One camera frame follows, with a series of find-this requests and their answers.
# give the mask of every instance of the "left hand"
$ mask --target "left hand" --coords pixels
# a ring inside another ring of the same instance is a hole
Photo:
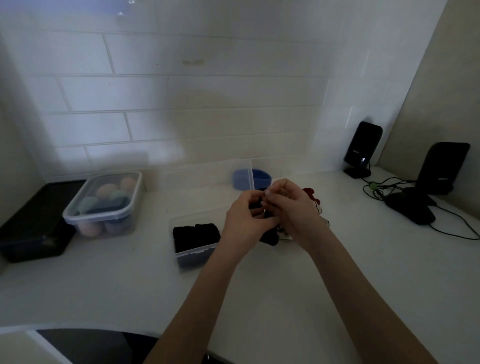
[[[257,202],[263,195],[263,191],[245,191],[232,204],[217,249],[222,249],[240,261],[257,244],[264,232],[279,224],[278,217],[263,218],[263,208],[248,209],[249,204]]]

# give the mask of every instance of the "hand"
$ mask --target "hand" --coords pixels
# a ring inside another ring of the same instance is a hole
[[[262,206],[280,217],[280,225],[308,253],[319,230],[328,228],[307,193],[288,179],[276,181],[265,191]]]
[[[263,191],[243,192],[227,212],[218,248],[242,259],[260,240],[264,232],[278,225],[279,218],[263,218],[263,208],[249,210],[248,205],[264,196]]]

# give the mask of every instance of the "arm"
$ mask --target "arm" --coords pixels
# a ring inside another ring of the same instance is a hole
[[[217,248],[144,364],[202,361],[237,264],[265,231],[278,224],[278,218],[253,217],[263,209],[248,209],[248,204],[258,201],[263,194],[262,191],[246,191],[233,203]]]
[[[367,281],[302,189],[280,180],[265,196],[262,205],[312,257],[365,363],[437,363]]]

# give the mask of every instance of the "white countertop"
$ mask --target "white countertop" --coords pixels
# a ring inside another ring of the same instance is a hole
[[[372,171],[370,180],[391,176]],[[331,229],[439,362],[477,361],[480,242],[415,225],[340,171],[290,178],[315,190]],[[433,211],[438,228],[471,234],[457,217]],[[480,231],[480,221],[461,215]],[[76,236],[60,257],[9,265],[0,276],[0,333],[98,328],[159,336],[198,272],[179,271],[162,195],[147,193],[132,235]],[[259,243],[244,258],[209,349],[235,364],[360,362],[313,262],[291,242]]]

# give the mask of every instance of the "red fabric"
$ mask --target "red fabric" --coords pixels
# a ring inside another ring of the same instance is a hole
[[[311,199],[312,201],[315,201],[317,204],[320,204],[320,200],[319,200],[318,198],[315,198],[315,197],[313,196],[313,194],[315,193],[315,191],[313,190],[313,188],[308,188],[308,187],[307,187],[307,188],[304,188],[303,190],[307,193],[308,197],[310,197],[310,199]]]

